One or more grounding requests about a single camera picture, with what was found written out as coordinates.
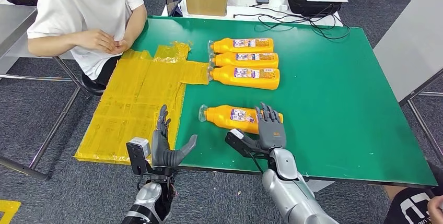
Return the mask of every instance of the white t-shirt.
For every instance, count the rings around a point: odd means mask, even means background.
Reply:
[[[123,39],[132,11],[143,3],[143,0],[39,0],[37,18],[28,29],[28,38],[98,28],[119,41]],[[97,79],[106,60],[116,56],[79,46],[72,48],[71,53],[92,80]]]

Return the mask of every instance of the person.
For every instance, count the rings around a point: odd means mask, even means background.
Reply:
[[[147,18],[143,0],[38,0],[37,12],[27,31],[29,52],[70,51],[82,71],[104,86]]]
[[[443,171],[428,161],[439,186],[410,188],[384,186],[391,206],[384,224],[443,224]]]

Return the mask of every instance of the orange plastic bottle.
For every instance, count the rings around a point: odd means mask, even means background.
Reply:
[[[215,53],[272,53],[274,41],[270,38],[233,40],[225,38],[216,42],[209,42],[209,47]]]
[[[274,68],[223,66],[209,68],[209,80],[225,85],[275,90],[280,83],[280,71]]]
[[[281,113],[278,115],[283,122],[283,115]],[[255,109],[237,108],[230,105],[208,108],[206,105],[202,105],[199,110],[199,120],[201,122],[210,121],[222,128],[239,128],[246,133],[259,133],[259,123]]]
[[[212,66],[246,66],[278,68],[276,53],[233,53],[226,52],[210,56]]]

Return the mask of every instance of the bottle label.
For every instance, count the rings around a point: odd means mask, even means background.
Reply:
[[[261,69],[260,70],[260,78],[274,79],[275,78],[275,70],[272,68]]]
[[[234,69],[234,77],[237,77],[237,78],[260,78],[260,70],[236,67]]]
[[[237,53],[236,60],[238,61],[259,61],[259,60],[273,60],[272,53]]]
[[[234,121],[248,121],[251,123],[255,122],[255,119],[246,113],[245,110],[234,108],[231,110],[231,120]]]
[[[237,78],[263,78],[263,79],[273,79],[275,78],[275,70],[272,68],[265,69],[250,69],[236,67],[234,69],[234,77]]]
[[[235,48],[256,47],[256,46],[269,46],[269,39],[244,39],[233,40]]]

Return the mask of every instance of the black cable bundle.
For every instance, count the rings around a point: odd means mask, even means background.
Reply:
[[[268,14],[253,14],[253,15],[249,15],[249,14],[234,14],[234,18],[235,18],[236,16],[248,16],[248,17],[258,16],[259,21],[260,21],[263,25],[265,25],[266,27],[268,27],[268,28],[274,28],[274,27],[279,26],[279,25],[281,25],[281,24],[283,24],[283,23],[302,23],[302,22],[306,22],[306,21],[308,21],[308,22],[311,24],[311,26],[313,27],[313,31],[314,31],[316,34],[318,34],[318,35],[320,35],[320,36],[322,36],[322,37],[325,37],[325,38],[328,39],[328,40],[338,40],[338,39],[342,39],[342,38],[344,38],[344,37],[346,37],[346,36],[349,35],[351,29],[350,29],[350,27],[349,27],[348,25],[346,25],[341,19],[339,19],[339,18],[334,14],[334,12],[326,12],[331,6],[332,6],[332,5],[326,7],[325,9],[323,9],[322,11],[320,11],[320,12],[319,12],[318,14],[316,14],[316,15],[313,15],[313,16],[310,16],[310,17],[303,17],[303,16],[300,16],[300,15],[288,14],[288,13],[285,13],[284,11],[276,11],[276,10],[274,10],[274,9],[267,8],[267,7],[260,7],[260,4],[256,4],[256,5],[252,5],[252,6],[250,6],[250,7],[255,7],[255,8],[258,8],[258,9],[270,10],[270,11],[273,11],[273,12],[276,12],[276,13],[284,14],[284,16],[282,16],[282,17],[274,17],[274,16],[272,16],[272,15],[268,15]],[[316,25],[315,22],[317,22],[317,21],[319,21],[320,19],[322,19],[322,18],[324,18],[324,17],[326,17],[326,16],[329,16],[329,15],[331,15],[331,16],[334,18],[334,25],[332,25],[332,26],[318,26],[318,25]],[[269,23],[266,23],[266,22],[264,22],[264,21],[262,20],[262,17],[268,17],[268,18],[271,18],[271,19],[273,19],[273,20],[275,20],[275,21],[278,21],[278,23],[275,23],[275,24],[273,24],[273,25],[272,25],[272,24],[269,24]],[[296,18],[296,19],[293,20],[293,21],[282,21],[282,19],[284,19],[284,18],[288,18],[288,17],[292,17],[292,18]],[[327,36],[328,32],[325,31],[325,30],[333,29],[333,28],[335,27],[335,23],[336,23],[337,20],[340,21],[340,22],[341,22],[341,23],[347,28],[346,33],[345,33],[344,35],[340,36],[340,37],[330,37],[330,36]]]

